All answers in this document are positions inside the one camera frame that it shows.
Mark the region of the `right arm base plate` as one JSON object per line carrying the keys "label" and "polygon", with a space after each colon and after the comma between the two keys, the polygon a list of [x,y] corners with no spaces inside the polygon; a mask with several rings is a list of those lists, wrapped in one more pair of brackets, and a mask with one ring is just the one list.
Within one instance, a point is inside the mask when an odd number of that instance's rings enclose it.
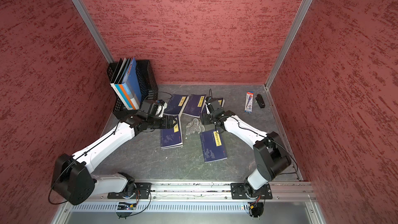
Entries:
{"label": "right arm base plate", "polygon": [[231,196],[234,200],[257,200],[257,198],[271,200],[273,198],[269,184],[265,184],[257,190],[252,189],[248,183],[232,183],[230,186]]}

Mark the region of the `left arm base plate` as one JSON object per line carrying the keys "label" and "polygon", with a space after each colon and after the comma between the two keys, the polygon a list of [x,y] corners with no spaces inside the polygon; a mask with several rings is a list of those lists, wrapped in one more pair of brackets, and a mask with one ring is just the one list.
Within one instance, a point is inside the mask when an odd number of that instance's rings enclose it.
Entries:
{"label": "left arm base plate", "polygon": [[135,183],[125,187],[122,192],[110,192],[107,195],[108,199],[122,199],[122,200],[138,200],[138,199],[149,199],[149,193],[151,191],[151,183]]}

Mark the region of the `grey fluffy cleaning cloth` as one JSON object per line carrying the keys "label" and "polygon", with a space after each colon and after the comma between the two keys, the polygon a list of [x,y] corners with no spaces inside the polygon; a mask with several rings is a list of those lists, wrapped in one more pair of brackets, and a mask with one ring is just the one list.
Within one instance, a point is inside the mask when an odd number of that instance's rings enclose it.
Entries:
{"label": "grey fluffy cleaning cloth", "polygon": [[195,133],[205,132],[205,127],[201,123],[200,119],[194,118],[191,122],[186,125],[186,136],[190,136]]}

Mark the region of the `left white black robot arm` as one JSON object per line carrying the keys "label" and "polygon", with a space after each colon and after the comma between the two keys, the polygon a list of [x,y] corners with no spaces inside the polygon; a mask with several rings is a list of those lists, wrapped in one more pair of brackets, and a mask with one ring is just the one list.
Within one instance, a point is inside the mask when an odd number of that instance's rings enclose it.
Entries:
{"label": "left white black robot arm", "polygon": [[72,205],[101,194],[116,194],[124,199],[137,197],[135,179],[123,172],[115,175],[95,175],[96,167],[124,143],[150,129],[174,129],[178,120],[173,116],[149,117],[127,115],[107,134],[73,155],[62,154],[56,162],[51,191]]}

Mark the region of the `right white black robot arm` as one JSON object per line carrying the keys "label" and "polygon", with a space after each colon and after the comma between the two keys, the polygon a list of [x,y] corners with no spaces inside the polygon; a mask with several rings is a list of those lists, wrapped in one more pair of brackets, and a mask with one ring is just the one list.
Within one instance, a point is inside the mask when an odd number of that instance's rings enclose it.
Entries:
{"label": "right white black robot arm", "polygon": [[233,112],[224,111],[223,108],[213,110],[209,114],[202,113],[200,120],[203,125],[214,124],[216,127],[234,134],[253,149],[256,168],[238,186],[250,199],[265,195],[268,183],[292,164],[291,156],[276,132],[260,131],[242,121]]}

